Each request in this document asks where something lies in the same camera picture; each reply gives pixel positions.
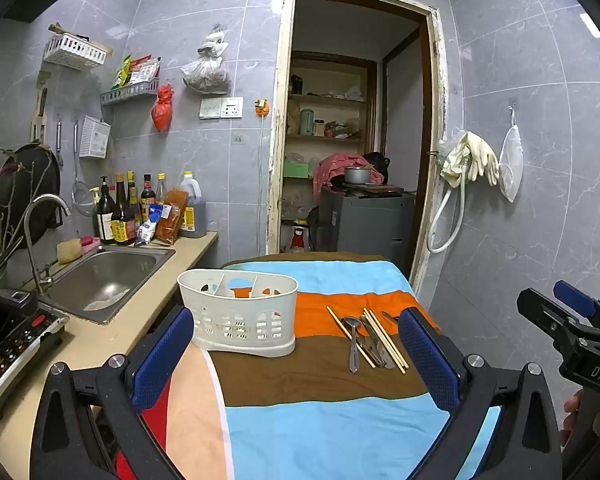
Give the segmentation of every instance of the gray marble tile wall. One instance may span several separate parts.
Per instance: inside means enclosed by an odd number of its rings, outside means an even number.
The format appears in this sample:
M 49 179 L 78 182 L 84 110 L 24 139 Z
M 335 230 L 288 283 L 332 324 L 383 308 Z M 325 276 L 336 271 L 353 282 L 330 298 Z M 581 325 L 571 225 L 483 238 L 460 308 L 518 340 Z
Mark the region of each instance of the gray marble tile wall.
M 600 38 L 576 0 L 451 0 L 464 126 L 496 153 L 517 102 L 525 167 L 513 204 L 470 184 L 430 314 L 464 352 L 542 365 L 554 403 L 576 386 L 550 340 L 520 316 L 518 293 L 568 280 L 600 298 Z
M 29 140 L 30 120 L 36 105 L 38 71 L 48 70 L 45 111 L 47 114 L 47 142 L 56 143 L 56 123 L 62 120 L 61 153 L 64 168 L 61 172 L 60 195 L 71 202 L 74 182 L 73 124 L 78 115 L 80 128 L 84 115 L 113 120 L 112 110 L 101 110 L 100 93 L 109 89 L 115 71 L 123 57 L 126 40 L 140 0 L 59 0 L 33 23 L 13 20 L 0 22 L 0 146 L 16 148 Z M 51 37 L 50 23 L 59 22 L 78 34 L 92 37 L 114 48 L 103 67 L 79 72 L 55 64 L 42 63 L 46 42 Z M 5 158 L 0 153 L 0 167 Z M 96 186 L 101 174 L 112 173 L 112 159 L 94 161 L 80 159 L 78 177 L 90 186 Z M 35 245 L 38 263 L 42 265 L 56 258 L 56 245 L 77 235 L 91 235 L 90 219 L 81 217 L 76 210 L 58 230 L 47 234 Z M 9 282 L 19 286 L 30 279 L 31 271 L 26 251 L 18 251 L 8 267 Z
M 437 7 L 443 23 L 450 84 L 448 128 L 462 126 L 461 65 L 450 0 L 419 0 Z M 159 134 L 148 102 L 121 104 L 114 120 L 116 171 L 167 173 L 170 186 L 184 170 L 199 180 L 208 201 L 208 228 L 219 241 L 202 261 L 220 266 L 258 251 L 258 180 L 262 180 L 260 251 L 264 253 L 271 116 L 256 117 L 253 101 L 272 103 L 282 0 L 141 0 L 128 51 L 162 56 L 161 83 L 175 90 L 173 121 Z M 226 30 L 224 53 L 233 94 L 244 96 L 241 120 L 200 120 L 200 97 L 184 88 L 179 67 L 197 58 L 196 49 L 214 25 Z

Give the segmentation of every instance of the light switch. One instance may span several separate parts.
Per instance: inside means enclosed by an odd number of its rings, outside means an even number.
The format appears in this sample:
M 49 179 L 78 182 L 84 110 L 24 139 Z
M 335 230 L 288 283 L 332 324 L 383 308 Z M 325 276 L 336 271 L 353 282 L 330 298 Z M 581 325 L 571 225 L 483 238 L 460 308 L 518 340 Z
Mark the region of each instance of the light switch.
M 202 99 L 200 101 L 200 119 L 218 119 L 222 110 L 221 97 L 215 99 Z
M 244 97 L 224 97 L 220 117 L 240 119 L 242 117 L 242 102 Z

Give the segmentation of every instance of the light blue stripe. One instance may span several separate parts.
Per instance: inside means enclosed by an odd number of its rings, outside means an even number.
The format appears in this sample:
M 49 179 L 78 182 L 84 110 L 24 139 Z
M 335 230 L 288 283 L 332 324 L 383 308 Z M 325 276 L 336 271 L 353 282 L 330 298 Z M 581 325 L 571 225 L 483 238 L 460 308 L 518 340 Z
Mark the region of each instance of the light blue stripe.
M 491 408 L 457 480 L 471 478 L 500 409 Z M 431 396 L 227 408 L 235 480 L 404 480 L 444 427 Z
M 401 290 L 415 297 L 407 279 L 391 262 L 248 262 L 227 268 L 285 274 L 298 280 L 299 292 L 357 295 Z

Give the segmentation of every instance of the red plastic bag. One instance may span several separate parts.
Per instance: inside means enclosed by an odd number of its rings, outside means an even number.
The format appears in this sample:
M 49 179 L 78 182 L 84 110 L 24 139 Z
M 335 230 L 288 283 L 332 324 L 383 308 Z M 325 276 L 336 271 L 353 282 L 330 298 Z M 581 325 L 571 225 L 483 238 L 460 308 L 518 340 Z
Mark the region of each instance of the red plastic bag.
M 154 120 L 155 129 L 161 133 L 166 132 L 171 124 L 171 116 L 173 115 L 172 97 L 173 89 L 171 85 L 162 85 L 158 88 L 158 102 L 151 108 L 151 118 Z

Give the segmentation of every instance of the green box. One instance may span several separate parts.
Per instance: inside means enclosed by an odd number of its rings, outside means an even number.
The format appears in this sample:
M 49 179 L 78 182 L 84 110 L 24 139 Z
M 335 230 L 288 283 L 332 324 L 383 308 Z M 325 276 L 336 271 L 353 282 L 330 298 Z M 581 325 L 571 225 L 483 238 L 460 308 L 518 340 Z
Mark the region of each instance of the green box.
M 299 162 L 285 162 L 282 176 L 307 178 L 309 176 L 309 165 L 301 164 Z

